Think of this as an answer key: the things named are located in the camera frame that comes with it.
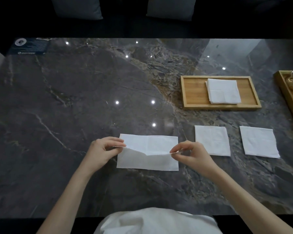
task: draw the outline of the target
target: dark marble tabletop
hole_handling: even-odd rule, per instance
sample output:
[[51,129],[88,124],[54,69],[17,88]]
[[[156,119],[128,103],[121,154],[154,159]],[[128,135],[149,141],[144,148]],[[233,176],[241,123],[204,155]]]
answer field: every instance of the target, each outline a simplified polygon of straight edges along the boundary
[[[45,55],[8,56],[0,69],[0,218],[47,216],[95,139],[195,141],[194,125],[225,126],[231,157],[215,162],[273,212],[293,213],[293,117],[273,81],[277,70],[293,70],[293,40],[61,38]],[[183,110],[181,75],[251,76],[262,109]],[[273,129],[281,159],[245,155],[240,125]],[[146,207],[235,213],[183,164],[164,172],[116,162],[94,174],[77,216]]]

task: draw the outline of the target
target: white napkin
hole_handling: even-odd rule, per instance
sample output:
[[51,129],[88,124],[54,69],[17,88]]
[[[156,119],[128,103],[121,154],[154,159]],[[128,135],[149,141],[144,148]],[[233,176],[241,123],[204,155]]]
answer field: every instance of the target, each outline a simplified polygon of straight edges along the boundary
[[117,168],[179,171],[178,161],[169,153],[178,137],[121,134],[120,138],[127,147],[117,156]]
[[272,129],[240,126],[246,155],[280,158]]
[[241,102],[236,80],[209,78],[206,86],[211,104],[238,104]]
[[194,126],[195,141],[204,145],[210,155],[230,156],[227,129],[221,126]]

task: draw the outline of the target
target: folded napkin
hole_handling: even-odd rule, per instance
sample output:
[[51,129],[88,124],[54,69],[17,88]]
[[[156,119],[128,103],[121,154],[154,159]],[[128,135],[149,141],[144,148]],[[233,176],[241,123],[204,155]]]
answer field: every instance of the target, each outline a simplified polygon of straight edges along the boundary
[[211,104],[238,104],[241,102],[236,80],[209,78],[206,86]]
[[169,153],[178,137],[121,134],[127,145],[117,156],[117,168],[179,171],[178,161]]
[[210,155],[230,156],[227,129],[220,126],[194,126],[195,141],[204,145]]
[[240,126],[246,155],[280,158],[272,129]]

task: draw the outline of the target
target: person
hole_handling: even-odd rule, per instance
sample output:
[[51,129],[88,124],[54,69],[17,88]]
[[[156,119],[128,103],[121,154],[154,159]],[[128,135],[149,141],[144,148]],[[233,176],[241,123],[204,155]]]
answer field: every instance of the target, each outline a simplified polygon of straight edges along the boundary
[[[63,194],[40,226],[37,234],[68,234],[84,189],[90,177],[102,168],[110,158],[119,154],[124,141],[116,137],[106,137],[93,141],[80,166],[71,177]],[[177,153],[191,150],[190,156]],[[184,141],[170,151],[172,157],[188,165],[202,176],[210,179],[255,234],[291,234],[293,228],[258,202],[213,161],[199,142]],[[171,209],[147,208],[131,212],[116,212],[107,216],[98,225],[97,233],[221,233],[213,218],[191,215]]]

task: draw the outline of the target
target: wooden tray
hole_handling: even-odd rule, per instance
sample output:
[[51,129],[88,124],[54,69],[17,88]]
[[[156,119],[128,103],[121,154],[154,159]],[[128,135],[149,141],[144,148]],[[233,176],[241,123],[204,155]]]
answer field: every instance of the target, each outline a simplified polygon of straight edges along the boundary
[[[239,104],[211,104],[205,82],[208,78],[236,80],[241,97]],[[250,76],[181,76],[181,97],[185,109],[255,110],[261,103]]]
[[293,94],[285,82],[285,79],[291,75],[291,72],[291,70],[279,70],[274,74],[274,78],[293,114]]

